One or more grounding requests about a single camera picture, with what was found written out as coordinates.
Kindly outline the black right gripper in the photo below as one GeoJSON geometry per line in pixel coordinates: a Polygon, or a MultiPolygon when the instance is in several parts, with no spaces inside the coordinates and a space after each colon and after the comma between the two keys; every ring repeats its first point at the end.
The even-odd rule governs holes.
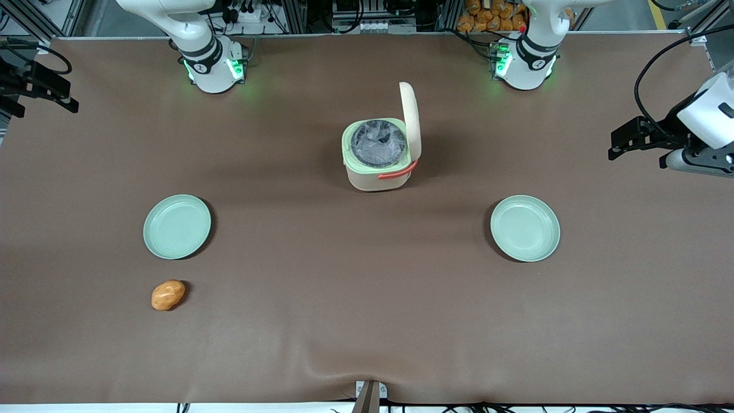
{"type": "Polygon", "coordinates": [[[33,92],[36,96],[52,99],[71,113],[77,113],[79,102],[70,97],[70,91],[69,81],[38,62],[23,61],[18,66],[1,57],[2,101],[9,101],[17,96],[33,98],[33,92]]]}

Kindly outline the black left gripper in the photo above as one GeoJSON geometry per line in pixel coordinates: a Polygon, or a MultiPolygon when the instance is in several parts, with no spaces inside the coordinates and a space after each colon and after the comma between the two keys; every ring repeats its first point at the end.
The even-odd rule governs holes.
{"type": "Polygon", "coordinates": [[[674,150],[695,146],[697,136],[677,117],[687,105],[675,105],[662,120],[649,121],[643,116],[637,116],[619,126],[611,133],[608,160],[614,161],[631,151],[657,148],[674,150]]]}

